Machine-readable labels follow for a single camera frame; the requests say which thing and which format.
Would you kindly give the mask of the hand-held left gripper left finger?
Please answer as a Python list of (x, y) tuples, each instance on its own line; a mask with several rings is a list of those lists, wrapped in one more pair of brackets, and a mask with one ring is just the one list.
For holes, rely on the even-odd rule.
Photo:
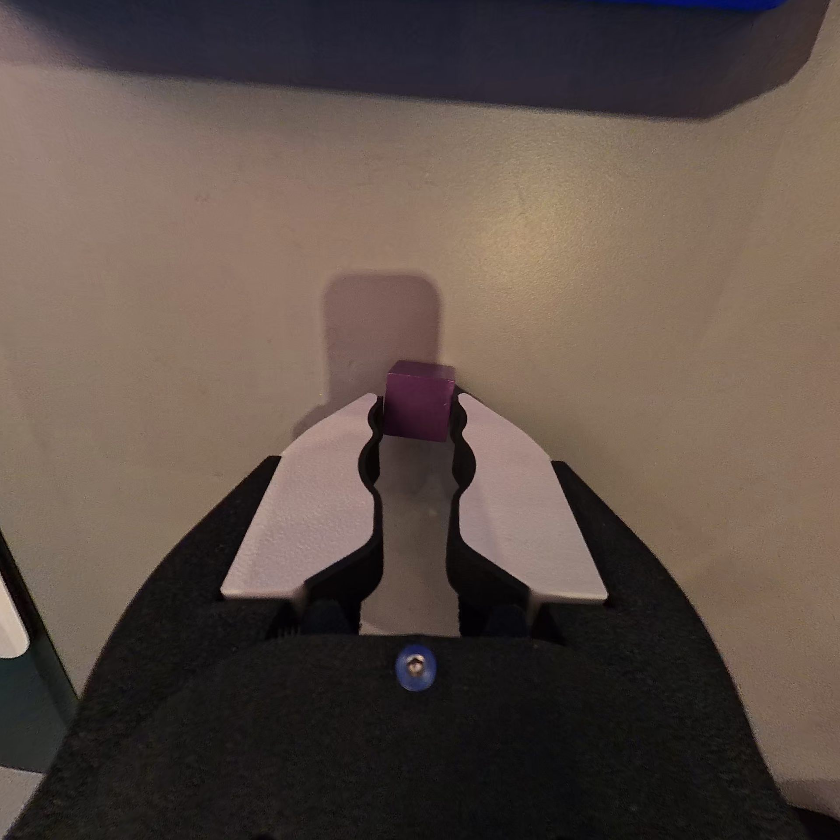
[(382, 499), (375, 488), (382, 399), (364, 394), (281, 454), (221, 585), (228, 600), (359, 604), (382, 578)]

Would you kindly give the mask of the purple wooden cube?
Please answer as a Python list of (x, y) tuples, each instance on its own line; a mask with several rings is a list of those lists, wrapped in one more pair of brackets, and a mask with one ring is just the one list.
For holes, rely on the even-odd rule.
[(455, 368), (450, 365), (395, 362), (386, 375), (384, 435), (443, 443), (455, 381)]

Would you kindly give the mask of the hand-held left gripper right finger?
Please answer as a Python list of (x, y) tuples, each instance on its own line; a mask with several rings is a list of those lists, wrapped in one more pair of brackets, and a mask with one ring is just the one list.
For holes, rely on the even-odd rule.
[(549, 455), (474, 396), (457, 394), (448, 580), (472, 607), (602, 605), (607, 589)]

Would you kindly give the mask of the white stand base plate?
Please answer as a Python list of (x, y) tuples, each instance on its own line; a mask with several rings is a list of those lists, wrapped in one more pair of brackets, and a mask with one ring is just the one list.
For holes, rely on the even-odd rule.
[(13, 659), (27, 653), (30, 637), (12, 592), (1, 578), (1, 659)]

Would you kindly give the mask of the blue plastic bin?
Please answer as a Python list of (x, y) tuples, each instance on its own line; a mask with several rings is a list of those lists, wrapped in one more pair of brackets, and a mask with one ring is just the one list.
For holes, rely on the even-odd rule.
[(785, 1), (606, 1), (608, 4), (646, 5), (652, 7), (698, 8), (724, 12), (758, 14), (770, 11)]

